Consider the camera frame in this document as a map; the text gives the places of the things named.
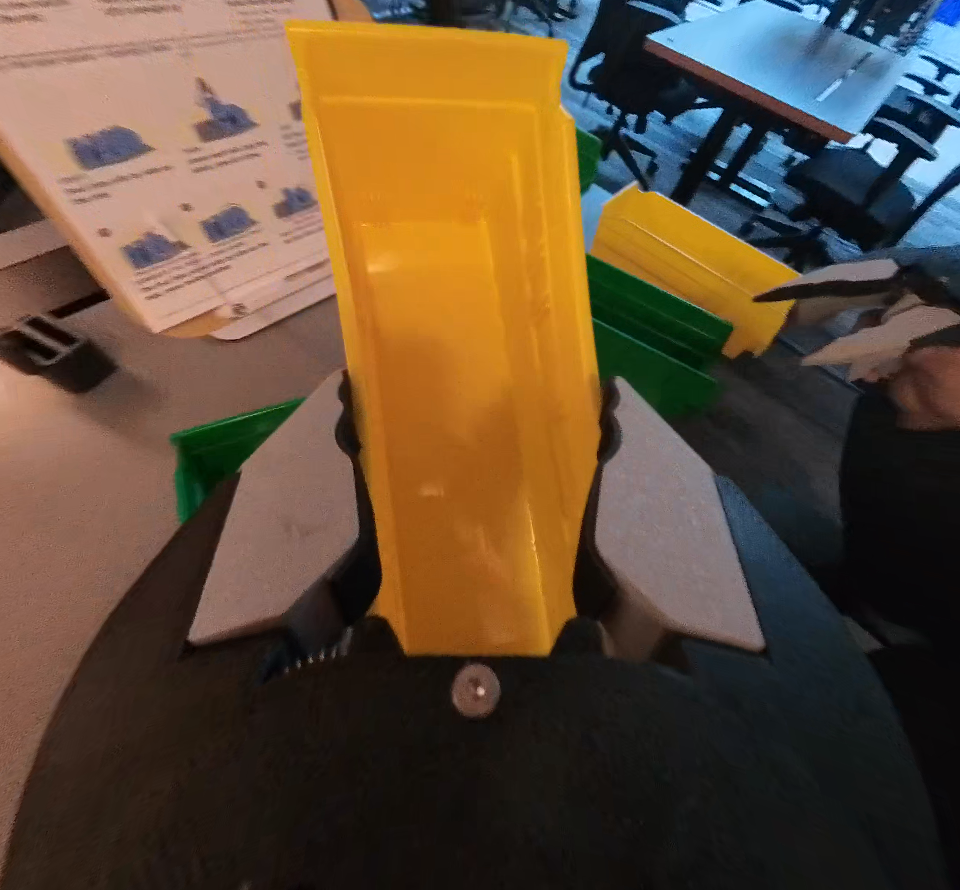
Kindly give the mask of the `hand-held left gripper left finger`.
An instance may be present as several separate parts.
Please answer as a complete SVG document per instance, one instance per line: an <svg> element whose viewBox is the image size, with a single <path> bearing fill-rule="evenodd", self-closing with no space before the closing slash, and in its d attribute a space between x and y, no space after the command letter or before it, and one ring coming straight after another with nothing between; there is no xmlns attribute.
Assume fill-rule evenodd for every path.
<svg viewBox="0 0 960 890"><path fill-rule="evenodd" d="M191 644L281 630L332 646L372 608L382 566L361 449L343 371L242 465Z"/></svg>

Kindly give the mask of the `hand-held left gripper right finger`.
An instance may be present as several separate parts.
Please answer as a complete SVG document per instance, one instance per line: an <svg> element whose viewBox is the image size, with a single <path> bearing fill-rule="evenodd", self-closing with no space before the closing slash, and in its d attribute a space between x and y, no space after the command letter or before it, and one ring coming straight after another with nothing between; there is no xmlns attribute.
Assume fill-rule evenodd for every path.
<svg viewBox="0 0 960 890"><path fill-rule="evenodd" d="M682 640L766 650L713 470L623 377L606 381L573 574L607 656L651 662Z"/></svg>

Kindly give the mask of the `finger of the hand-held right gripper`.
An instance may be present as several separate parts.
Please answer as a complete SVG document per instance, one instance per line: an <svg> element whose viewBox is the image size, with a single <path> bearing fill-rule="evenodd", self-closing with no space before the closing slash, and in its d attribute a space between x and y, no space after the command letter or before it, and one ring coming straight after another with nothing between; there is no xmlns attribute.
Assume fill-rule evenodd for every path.
<svg viewBox="0 0 960 890"><path fill-rule="evenodd" d="M954 310L912 306L874 326L835 339L804 356L800 364L813 368L840 368L850 381L883 380L897 372L904 357L933 346L958 346L959 316Z"/></svg>
<svg viewBox="0 0 960 890"><path fill-rule="evenodd" d="M833 301L844 302L846 308L876 308L905 292L905 273L892 258L831 264L763 291L752 300L759 305Z"/></svg>

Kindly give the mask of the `person's right forearm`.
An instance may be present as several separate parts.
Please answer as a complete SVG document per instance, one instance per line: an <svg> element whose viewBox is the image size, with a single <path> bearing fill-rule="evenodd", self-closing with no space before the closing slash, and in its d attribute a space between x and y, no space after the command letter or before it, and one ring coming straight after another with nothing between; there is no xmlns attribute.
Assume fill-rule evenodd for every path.
<svg viewBox="0 0 960 890"><path fill-rule="evenodd" d="M958 655L959 434L911 430L882 385L850 417L839 474L844 588Z"/></svg>

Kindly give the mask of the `person's right hand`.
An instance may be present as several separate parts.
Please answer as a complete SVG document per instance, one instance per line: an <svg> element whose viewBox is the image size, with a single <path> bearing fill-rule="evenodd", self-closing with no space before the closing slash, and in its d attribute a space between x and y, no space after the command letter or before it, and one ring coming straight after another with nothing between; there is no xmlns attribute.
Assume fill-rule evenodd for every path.
<svg viewBox="0 0 960 890"><path fill-rule="evenodd" d="M889 380L888 392L901 428L958 431L958 347L931 345L907 351Z"/></svg>

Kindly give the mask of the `large yellow plastic bin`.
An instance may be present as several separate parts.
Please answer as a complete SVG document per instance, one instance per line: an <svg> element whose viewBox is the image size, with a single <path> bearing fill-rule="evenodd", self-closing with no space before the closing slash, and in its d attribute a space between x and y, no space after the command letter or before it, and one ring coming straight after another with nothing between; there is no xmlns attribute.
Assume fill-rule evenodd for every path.
<svg viewBox="0 0 960 890"><path fill-rule="evenodd" d="M668 198L627 187L603 206L594 257L726 321L724 356L763 356L784 328L789 301L755 297L797 278L785 263Z"/></svg>

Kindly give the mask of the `grey office table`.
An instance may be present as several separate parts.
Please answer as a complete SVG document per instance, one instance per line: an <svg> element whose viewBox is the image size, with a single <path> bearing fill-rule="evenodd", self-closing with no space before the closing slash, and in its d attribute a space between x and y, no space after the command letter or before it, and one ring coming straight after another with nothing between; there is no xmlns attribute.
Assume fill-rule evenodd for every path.
<svg viewBox="0 0 960 890"><path fill-rule="evenodd" d="M738 126L829 143L859 136L908 58L763 0L648 35L644 49L707 88L721 113L670 194L687 207Z"/></svg>

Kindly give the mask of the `black device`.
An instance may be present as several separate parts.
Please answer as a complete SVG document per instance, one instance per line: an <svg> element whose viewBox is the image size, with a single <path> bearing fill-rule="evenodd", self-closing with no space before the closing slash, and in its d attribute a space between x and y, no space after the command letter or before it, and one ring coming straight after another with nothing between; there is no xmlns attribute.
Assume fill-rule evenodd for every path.
<svg viewBox="0 0 960 890"><path fill-rule="evenodd" d="M73 395L96 389L118 370L99 344L46 315L23 317L2 328L1 361Z"/></svg>

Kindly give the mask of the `large green plastic bin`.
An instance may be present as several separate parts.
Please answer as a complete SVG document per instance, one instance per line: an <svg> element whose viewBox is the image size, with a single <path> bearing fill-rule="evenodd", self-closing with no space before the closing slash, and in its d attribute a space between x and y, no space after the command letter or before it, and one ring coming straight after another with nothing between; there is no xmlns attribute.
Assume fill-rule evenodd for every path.
<svg viewBox="0 0 960 890"><path fill-rule="evenodd" d="M579 164L579 182L581 195L594 186L598 166L602 159L603 144L593 133L576 128L575 131Z"/></svg>

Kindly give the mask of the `white instruction sheet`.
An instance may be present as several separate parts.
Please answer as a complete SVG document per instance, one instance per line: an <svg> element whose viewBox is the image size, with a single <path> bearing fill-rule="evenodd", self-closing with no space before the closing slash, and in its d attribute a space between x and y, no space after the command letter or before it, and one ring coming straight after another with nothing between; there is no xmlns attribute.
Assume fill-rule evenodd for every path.
<svg viewBox="0 0 960 890"><path fill-rule="evenodd" d="M1 0L2 162L161 333L332 275L285 25L328 0Z"/></svg>

